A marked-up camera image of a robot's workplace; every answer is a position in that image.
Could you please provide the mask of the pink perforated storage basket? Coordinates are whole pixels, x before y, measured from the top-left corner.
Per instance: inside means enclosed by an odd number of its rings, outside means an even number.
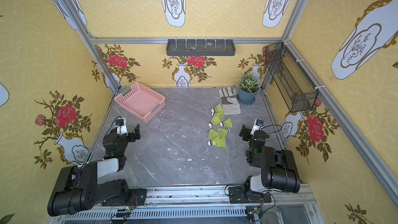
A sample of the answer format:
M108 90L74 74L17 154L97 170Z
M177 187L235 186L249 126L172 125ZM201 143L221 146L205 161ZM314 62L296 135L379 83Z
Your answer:
M126 87L114 100L144 123L148 123L165 106L163 95L140 83Z

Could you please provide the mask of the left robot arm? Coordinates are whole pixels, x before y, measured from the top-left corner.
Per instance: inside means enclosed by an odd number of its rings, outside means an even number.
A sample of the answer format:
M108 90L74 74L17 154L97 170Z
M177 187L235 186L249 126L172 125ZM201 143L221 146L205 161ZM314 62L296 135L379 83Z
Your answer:
M119 123L105 135L102 160L82 166L61 169L50 196L47 212L50 216L72 215L90 210L101 202L118 204L131 202L133 197L125 179L98 183L98 179L121 171L126 162L125 151L129 143L141 138L140 125L133 132L123 132Z

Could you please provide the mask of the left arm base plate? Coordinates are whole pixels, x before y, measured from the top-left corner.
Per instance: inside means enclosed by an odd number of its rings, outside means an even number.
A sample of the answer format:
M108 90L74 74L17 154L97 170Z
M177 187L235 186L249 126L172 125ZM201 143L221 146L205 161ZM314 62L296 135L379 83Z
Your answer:
M113 197L101 202L102 206L144 206L147 197L147 189L129 189L123 196Z

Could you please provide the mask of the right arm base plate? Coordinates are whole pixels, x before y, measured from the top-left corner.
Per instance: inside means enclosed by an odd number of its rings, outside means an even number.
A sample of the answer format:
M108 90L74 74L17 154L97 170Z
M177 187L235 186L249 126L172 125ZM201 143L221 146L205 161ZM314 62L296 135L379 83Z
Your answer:
M228 186L226 187L226 194L231 204L263 204L272 202L269 193L254 192L244 186Z

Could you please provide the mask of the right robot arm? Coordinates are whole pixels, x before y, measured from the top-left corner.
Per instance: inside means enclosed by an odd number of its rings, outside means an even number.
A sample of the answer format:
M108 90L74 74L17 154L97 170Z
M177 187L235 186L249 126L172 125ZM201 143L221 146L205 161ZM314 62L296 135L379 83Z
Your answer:
M246 150L247 163L261 169L259 175L249 176L244 182L242 188L245 197L254 200L262 197L267 190L299 192L301 180L292 151L266 146L265 141L270 135L261 129L249 129L243 125L239 136L249 144Z

